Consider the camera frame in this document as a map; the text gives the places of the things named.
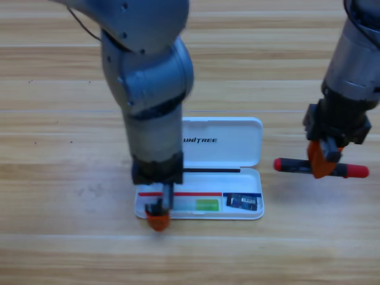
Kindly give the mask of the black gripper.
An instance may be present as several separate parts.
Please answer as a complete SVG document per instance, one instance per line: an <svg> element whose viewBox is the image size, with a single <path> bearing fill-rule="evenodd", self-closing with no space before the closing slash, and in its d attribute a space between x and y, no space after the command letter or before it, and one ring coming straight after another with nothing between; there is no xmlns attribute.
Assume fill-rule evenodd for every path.
<svg viewBox="0 0 380 285"><path fill-rule="evenodd" d="M174 184L183 184L183 152L174 154L165 161L142 161L132 157L132 181L134 185L160 183L164 198L145 205L148 225L156 232L162 232L170 224L170 208L173 208Z"/></svg>
<svg viewBox="0 0 380 285"><path fill-rule="evenodd" d="M344 147L362 144L372 125L366 112L375 108L373 100L348 99L330 88L317 104L310 104L303 119L311 172L315 179L332 174L342 158Z"/></svg>

